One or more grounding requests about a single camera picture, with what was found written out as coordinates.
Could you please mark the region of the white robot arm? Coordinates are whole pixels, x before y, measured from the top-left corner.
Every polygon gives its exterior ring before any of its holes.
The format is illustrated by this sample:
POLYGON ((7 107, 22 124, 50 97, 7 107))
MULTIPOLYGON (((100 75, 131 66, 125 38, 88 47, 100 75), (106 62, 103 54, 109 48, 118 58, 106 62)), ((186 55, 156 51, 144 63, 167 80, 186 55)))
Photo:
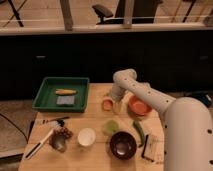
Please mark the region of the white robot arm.
POLYGON ((114 101, 130 91, 158 112, 164 128, 164 171, 213 171, 213 118, 202 102, 144 86, 134 69, 115 72, 113 81, 114 101))

